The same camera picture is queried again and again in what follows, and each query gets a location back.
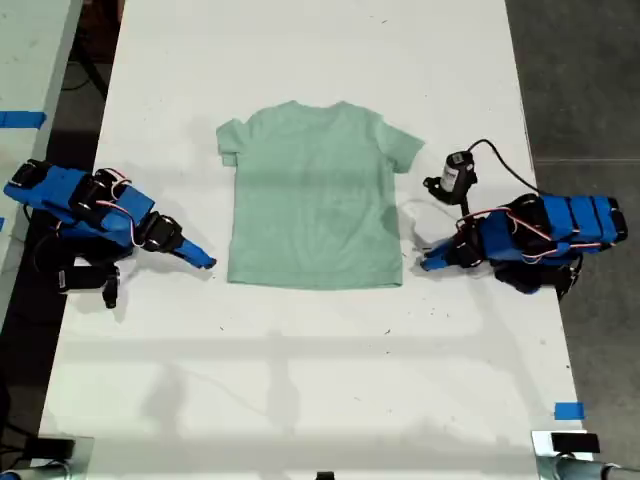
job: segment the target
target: t-shirt hem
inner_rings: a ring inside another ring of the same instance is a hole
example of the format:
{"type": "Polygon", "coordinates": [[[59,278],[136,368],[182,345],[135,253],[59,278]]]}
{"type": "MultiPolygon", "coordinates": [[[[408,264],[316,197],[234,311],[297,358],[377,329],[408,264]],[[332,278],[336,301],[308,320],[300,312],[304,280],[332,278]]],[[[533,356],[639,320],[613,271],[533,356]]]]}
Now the t-shirt hem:
{"type": "Polygon", "coordinates": [[[359,288],[393,288],[402,286],[402,270],[395,272],[349,273],[349,278],[340,278],[332,274],[304,274],[278,272],[229,272],[229,283],[264,285],[281,288],[300,288],[305,290],[349,290],[359,288]]]}

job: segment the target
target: white surface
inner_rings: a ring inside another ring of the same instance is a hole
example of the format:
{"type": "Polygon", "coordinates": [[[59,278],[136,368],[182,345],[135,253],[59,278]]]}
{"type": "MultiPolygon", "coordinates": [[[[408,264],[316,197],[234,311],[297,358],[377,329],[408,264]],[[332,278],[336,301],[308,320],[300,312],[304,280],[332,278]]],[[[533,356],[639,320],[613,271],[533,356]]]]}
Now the white surface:
{"type": "MultiPolygon", "coordinates": [[[[220,262],[210,278],[142,252],[115,313],[71,298],[42,430],[95,437],[90,478],[537,478],[530,431],[580,428],[553,420],[575,401],[555,294],[411,271],[414,224],[433,241],[459,213],[423,178],[483,136],[533,179],[502,0],[127,2],[97,165],[220,262]],[[226,283],[215,128],[290,99],[364,105],[428,142],[397,177],[402,288],[226,283]]],[[[474,208],[524,192],[477,163],[474,208]]]]}
{"type": "MultiPolygon", "coordinates": [[[[0,186],[18,167],[44,160],[81,0],[0,1],[0,110],[46,112],[40,130],[0,128],[0,186]]],[[[22,257],[26,221],[0,192],[0,328],[22,257]]]]}

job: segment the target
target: floor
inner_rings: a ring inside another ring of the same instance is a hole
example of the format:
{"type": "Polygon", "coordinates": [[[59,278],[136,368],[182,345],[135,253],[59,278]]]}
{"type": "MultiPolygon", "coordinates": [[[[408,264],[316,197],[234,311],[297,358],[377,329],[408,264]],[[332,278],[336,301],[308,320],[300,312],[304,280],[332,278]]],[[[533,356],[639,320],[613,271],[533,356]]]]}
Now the floor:
{"type": "MultiPolygon", "coordinates": [[[[507,0],[507,6],[539,185],[557,194],[615,196],[632,232],[624,244],[587,259],[561,308],[586,427],[599,434],[603,459],[640,466],[635,354],[640,325],[634,315],[640,298],[632,290],[640,281],[640,260],[632,254],[638,243],[633,232],[640,228],[640,216],[632,210],[640,201],[640,2],[507,0]]],[[[100,71],[108,79],[110,66],[100,71]]],[[[82,69],[70,64],[64,86],[73,88],[84,79],[82,69]]],[[[63,92],[49,157],[66,164],[93,158],[103,106],[91,84],[63,92]]],[[[33,288],[28,265],[20,282],[33,288]]],[[[22,321],[28,298],[12,298],[14,321],[8,315],[0,340],[7,334],[33,338],[34,328],[59,328],[54,313],[38,323],[22,321]]],[[[51,311],[61,315],[64,306],[54,306],[51,311]]],[[[44,357],[53,356],[51,349],[55,343],[44,345],[44,353],[30,360],[29,380],[11,390],[14,404],[25,411],[42,409],[44,393],[34,394],[31,386],[47,374],[44,357]]],[[[27,358],[24,352],[13,354],[27,358]]],[[[21,419],[20,411],[13,420],[37,428],[37,422],[21,419]]]]}

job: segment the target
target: concrete floor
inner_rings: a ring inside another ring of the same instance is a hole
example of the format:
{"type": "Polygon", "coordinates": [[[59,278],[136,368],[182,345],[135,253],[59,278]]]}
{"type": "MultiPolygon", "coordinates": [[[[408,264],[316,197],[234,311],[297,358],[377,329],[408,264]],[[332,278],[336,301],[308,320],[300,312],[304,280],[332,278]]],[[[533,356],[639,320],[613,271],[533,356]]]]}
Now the concrete floor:
{"type": "Polygon", "coordinates": [[[562,302],[586,427],[603,459],[640,465],[640,2],[507,0],[539,185],[616,197],[629,239],[588,258],[562,302]]]}

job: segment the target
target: red wire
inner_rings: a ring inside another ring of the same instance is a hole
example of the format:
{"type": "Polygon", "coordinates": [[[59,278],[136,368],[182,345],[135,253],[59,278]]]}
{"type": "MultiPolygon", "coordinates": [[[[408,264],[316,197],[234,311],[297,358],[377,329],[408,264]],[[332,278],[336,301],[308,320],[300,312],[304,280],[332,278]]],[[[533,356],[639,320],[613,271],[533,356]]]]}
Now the red wire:
{"type": "Polygon", "coordinates": [[[525,222],[521,218],[518,218],[515,215],[513,215],[511,213],[511,209],[509,207],[489,208],[487,210],[480,210],[479,212],[470,213],[469,215],[465,215],[464,217],[460,218],[456,222],[456,227],[459,230],[460,229],[460,226],[459,226],[460,222],[464,222],[468,218],[475,218],[478,215],[483,215],[485,213],[491,213],[491,212],[507,212],[507,217],[509,217],[511,220],[513,220],[516,224],[522,225],[523,227],[527,228],[528,230],[531,230],[532,232],[534,232],[535,234],[541,236],[542,238],[544,238],[548,242],[550,242],[552,240],[551,237],[549,235],[547,235],[546,233],[544,233],[541,230],[537,229],[536,227],[534,227],[530,223],[525,222]]]}

